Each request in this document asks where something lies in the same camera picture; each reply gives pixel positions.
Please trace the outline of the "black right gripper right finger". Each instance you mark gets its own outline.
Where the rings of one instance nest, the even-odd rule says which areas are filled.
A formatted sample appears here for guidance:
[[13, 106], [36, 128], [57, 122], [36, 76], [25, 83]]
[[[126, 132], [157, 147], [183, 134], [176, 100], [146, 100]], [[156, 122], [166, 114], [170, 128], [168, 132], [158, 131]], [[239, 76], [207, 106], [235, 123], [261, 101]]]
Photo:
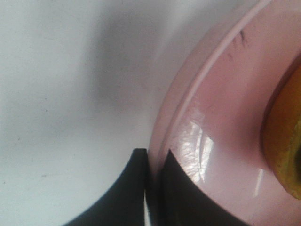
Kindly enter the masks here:
[[155, 182], [149, 176], [148, 207], [154, 226], [236, 226], [225, 211], [185, 174], [171, 151]]

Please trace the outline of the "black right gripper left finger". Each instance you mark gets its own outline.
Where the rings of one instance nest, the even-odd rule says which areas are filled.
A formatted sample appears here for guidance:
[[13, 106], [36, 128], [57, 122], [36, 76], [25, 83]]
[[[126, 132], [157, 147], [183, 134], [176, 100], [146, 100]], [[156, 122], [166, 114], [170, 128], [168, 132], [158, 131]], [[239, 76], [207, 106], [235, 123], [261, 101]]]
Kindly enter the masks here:
[[143, 226], [148, 156], [136, 148], [110, 189], [67, 226]]

